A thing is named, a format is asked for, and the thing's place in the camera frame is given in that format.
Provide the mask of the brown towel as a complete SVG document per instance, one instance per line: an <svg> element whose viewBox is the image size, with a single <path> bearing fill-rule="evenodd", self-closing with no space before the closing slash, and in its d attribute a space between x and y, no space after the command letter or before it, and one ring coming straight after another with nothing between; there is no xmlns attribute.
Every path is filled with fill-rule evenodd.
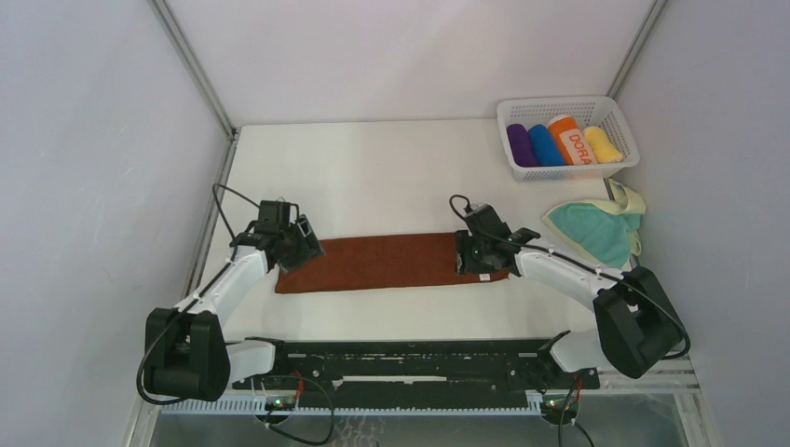
<svg viewBox="0 0 790 447"><path fill-rule="evenodd" d="M324 239L325 253L301 268L279 274L278 294L365 291L498 282L508 271L456 271L454 233Z"/></svg>

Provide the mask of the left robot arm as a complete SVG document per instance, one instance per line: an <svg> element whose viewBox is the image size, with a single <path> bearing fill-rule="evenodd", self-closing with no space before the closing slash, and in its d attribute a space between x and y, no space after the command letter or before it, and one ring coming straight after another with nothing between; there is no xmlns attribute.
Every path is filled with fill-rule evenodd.
<svg viewBox="0 0 790 447"><path fill-rule="evenodd" d="M273 268L290 273L323 253L297 204L261 201L257 218L232 237L220 270L177 305L148 315L135 380L139 396L160 406L216 401L230 384L252 376L270 388L284 386L292 365L276 354L277 342L260 336L227 342L224 327Z"/></svg>

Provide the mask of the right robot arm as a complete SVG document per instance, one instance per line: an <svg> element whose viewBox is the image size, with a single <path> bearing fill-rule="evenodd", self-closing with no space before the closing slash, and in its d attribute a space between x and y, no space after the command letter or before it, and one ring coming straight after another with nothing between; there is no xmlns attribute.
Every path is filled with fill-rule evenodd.
<svg viewBox="0 0 790 447"><path fill-rule="evenodd" d="M467 226L458 232L459 273L509 271L592 312L593 329L561 332L540 349L538 374L547 386L564 386L577 372L605 366L637 379L656 363L690 350L688 331L651 270L588 264L533 230L511 230L488 204L466 204L453 213Z"/></svg>

